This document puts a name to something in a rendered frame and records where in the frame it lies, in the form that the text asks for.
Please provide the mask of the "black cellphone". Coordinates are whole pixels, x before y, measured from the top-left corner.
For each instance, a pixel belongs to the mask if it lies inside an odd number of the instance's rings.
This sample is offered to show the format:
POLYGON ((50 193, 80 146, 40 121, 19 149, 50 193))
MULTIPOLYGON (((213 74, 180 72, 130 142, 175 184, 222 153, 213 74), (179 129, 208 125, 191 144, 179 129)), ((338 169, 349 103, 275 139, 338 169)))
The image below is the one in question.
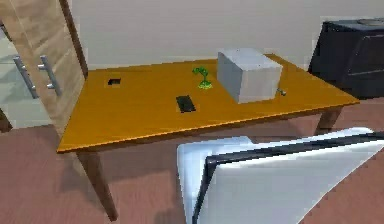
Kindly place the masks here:
POLYGON ((185 112, 193 112, 195 111, 195 106, 189 95, 186 96, 178 96, 176 98, 177 104, 179 106, 179 110, 181 113, 185 112))

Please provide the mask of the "grey carton box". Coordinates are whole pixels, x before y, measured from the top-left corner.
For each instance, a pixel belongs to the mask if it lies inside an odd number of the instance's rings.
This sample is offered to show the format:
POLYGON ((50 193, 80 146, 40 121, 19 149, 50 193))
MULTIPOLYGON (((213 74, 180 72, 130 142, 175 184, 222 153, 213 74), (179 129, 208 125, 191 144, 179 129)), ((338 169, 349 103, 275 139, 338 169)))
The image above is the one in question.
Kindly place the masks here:
POLYGON ((217 80, 239 104, 273 99, 282 69, 253 48, 218 52, 217 80))

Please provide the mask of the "orange wooden table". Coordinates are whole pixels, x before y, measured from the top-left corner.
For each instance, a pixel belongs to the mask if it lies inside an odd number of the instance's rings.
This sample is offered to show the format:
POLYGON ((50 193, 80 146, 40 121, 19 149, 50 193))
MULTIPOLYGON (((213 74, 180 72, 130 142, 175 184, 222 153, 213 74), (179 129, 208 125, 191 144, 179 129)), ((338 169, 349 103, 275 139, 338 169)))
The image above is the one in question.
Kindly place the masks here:
POLYGON ((247 104, 236 103, 218 82, 208 90, 198 87, 200 79, 192 69, 204 66, 216 72, 214 59, 93 70, 57 150, 77 155, 108 218, 116 220, 99 157, 103 150, 313 114, 320 115, 316 130, 323 133, 343 107, 356 103, 353 96, 281 57, 272 59, 283 67, 279 86, 286 96, 247 104), (121 82, 108 85, 109 79, 121 82), (195 111, 181 113, 176 98, 186 95, 195 111))

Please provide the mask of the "light wooden door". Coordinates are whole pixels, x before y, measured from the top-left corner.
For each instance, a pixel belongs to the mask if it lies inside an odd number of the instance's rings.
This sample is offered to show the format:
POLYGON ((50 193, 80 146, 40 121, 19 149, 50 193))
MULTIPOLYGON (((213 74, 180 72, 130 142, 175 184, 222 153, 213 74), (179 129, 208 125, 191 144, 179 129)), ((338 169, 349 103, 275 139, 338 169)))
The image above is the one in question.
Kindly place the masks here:
POLYGON ((64 133, 88 72, 69 0, 0 0, 3 130, 64 133))

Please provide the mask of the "dark navy cabinet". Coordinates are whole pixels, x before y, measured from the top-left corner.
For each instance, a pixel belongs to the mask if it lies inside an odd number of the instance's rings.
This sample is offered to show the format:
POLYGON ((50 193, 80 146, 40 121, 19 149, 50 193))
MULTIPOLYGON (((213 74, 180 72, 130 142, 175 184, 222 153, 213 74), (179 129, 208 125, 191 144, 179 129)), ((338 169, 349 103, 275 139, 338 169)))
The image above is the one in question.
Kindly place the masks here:
POLYGON ((325 21, 308 72, 358 99, 384 97, 384 26, 325 21))

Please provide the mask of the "grey round dish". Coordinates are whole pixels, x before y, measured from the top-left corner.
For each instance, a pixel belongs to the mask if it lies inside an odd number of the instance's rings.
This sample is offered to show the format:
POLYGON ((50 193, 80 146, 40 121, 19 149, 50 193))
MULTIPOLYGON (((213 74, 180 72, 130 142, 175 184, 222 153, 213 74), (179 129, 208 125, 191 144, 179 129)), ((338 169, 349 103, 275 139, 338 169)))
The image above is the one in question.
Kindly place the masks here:
POLYGON ((365 26, 384 26, 384 18, 359 19, 357 23, 365 26))

